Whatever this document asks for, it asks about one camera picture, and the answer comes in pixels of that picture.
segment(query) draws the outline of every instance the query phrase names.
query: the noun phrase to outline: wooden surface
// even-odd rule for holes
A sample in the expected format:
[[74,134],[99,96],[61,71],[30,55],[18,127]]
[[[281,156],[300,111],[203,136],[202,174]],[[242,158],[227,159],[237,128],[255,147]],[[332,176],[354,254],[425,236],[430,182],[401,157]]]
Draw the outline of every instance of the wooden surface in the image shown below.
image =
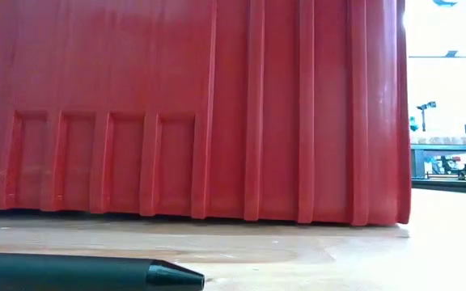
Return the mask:
[[0,251],[166,259],[206,291],[466,290],[466,194],[415,190],[389,228],[0,213]]

